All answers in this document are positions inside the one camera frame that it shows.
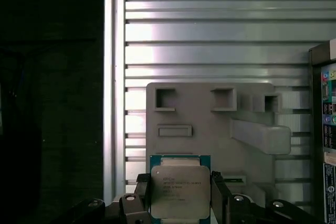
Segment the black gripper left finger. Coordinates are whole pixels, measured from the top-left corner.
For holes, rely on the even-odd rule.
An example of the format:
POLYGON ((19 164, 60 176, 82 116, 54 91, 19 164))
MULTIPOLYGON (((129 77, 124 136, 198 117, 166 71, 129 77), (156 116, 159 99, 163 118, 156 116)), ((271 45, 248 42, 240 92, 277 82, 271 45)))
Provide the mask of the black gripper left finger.
POLYGON ((101 199, 83 200, 51 223, 97 224, 97 223, 151 223, 149 213, 151 175, 137 177, 135 191, 124 194, 106 206, 101 199))

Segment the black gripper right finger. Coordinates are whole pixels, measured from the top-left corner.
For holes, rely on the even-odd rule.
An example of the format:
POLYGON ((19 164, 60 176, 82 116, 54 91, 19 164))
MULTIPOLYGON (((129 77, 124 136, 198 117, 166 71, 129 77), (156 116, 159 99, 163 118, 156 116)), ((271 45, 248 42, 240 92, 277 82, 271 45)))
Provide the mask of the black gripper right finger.
POLYGON ((211 207, 218 223, 312 223, 312 215, 275 199, 260 207, 243 195, 233 195, 220 172, 211 173, 211 207))

